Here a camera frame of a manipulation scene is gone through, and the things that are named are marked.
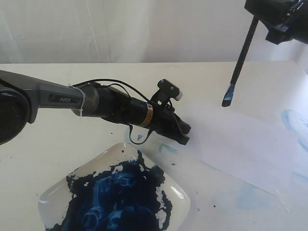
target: table surface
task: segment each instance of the table surface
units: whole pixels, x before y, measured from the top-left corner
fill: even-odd
[[[157,90],[157,82],[166,78],[183,92],[182,100],[174,103],[180,116],[185,105],[195,100],[220,105],[234,66],[235,63],[0,64],[0,69],[63,85],[116,78],[148,97]],[[284,127],[283,110],[291,109],[308,118],[307,99],[308,77],[295,63],[246,62],[231,109]],[[1,229],[44,230],[37,209],[39,196],[72,170],[123,141],[128,141],[125,125],[98,118],[80,121],[65,109],[39,109],[34,124],[27,124],[16,138],[0,146]],[[306,175],[294,171],[290,191],[277,197],[200,163],[181,149],[175,152],[156,134],[140,149],[184,189],[189,188],[191,211],[195,212],[190,213],[180,230],[307,230]]]

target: paint palette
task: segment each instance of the paint palette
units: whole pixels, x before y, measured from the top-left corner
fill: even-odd
[[[190,200],[149,158],[119,143],[51,186],[38,205],[48,231],[175,231]]]

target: sheet of paper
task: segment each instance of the sheet of paper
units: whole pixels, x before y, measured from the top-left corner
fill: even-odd
[[[182,118],[193,134],[185,149],[271,194],[288,191],[296,150],[294,133],[205,102],[193,103],[185,111],[189,113]]]

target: white zip tie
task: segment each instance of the white zip tie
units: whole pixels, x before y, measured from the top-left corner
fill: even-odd
[[[82,93],[82,96],[83,96],[82,104],[81,104],[81,107],[80,107],[80,109],[79,109],[79,111],[80,111],[80,122],[81,122],[82,111],[83,111],[83,104],[85,103],[86,96],[85,96],[85,93],[82,91],[82,89],[76,88],[76,87],[74,87],[74,86],[70,86],[70,87],[79,90],[79,91]]]

